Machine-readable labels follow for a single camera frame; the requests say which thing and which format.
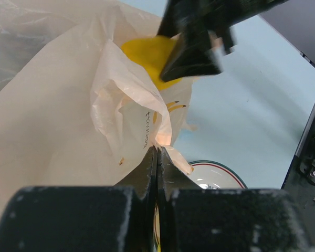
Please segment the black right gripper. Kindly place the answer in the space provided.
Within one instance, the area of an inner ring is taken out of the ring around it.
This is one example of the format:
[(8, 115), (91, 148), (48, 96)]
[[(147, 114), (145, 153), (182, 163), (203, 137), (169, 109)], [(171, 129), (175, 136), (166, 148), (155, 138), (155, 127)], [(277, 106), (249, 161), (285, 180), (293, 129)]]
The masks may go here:
[[(225, 54), (230, 54), (234, 46), (230, 26), (284, 2), (168, 1), (157, 36), (172, 38), (179, 34), (179, 38), (161, 70), (161, 80), (219, 75), (222, 71), (213, 52), (208, 31), (222, 39)], [(188, 16), (199, 18), (205, 30), (188, 30)]]

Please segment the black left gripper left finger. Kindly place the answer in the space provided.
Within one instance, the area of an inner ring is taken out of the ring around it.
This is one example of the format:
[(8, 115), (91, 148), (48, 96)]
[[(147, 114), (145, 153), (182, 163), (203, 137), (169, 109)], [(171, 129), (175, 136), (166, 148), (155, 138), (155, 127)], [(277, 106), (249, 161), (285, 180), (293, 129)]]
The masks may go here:
[(157, 149), (114, 186), (29, 186), (0, 218), (0, 251), (153, 251)]

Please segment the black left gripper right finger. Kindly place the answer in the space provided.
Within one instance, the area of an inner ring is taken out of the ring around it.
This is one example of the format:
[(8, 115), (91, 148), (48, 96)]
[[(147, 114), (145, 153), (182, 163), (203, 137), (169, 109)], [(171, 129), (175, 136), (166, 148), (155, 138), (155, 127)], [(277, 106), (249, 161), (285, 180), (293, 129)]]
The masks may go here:
[(291, 196), (276, 189), (205, 190), (158, 150), (161, 251), (315, 251)]

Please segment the yellow fake bell pepper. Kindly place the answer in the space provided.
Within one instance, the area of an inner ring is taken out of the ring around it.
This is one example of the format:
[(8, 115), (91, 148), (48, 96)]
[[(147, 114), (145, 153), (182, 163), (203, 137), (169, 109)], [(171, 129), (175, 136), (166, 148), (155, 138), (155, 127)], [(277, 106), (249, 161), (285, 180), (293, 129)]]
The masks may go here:
[(129, 40), (121, 46), (121, 50), (131, 61), (145, 69), (159, 91), (166, 90), (174, 85), (178, 88), (185, 87), (191, 90), (191, 81), (182, 78), (163, 81), (160, 77), (160, 73), (175, 45), (176, 39), (158, 35)]

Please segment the translucent orange plastic bag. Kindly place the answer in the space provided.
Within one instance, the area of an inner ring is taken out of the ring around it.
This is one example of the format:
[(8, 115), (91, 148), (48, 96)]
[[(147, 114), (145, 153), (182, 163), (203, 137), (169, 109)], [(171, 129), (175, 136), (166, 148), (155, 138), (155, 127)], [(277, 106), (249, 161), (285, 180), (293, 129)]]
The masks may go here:
[(119, 1), (0, 1), (0, 216), (32, 185), (113, 185), (173, 144), (193, 79), (153, 83), (121, 50), (161, 19)]

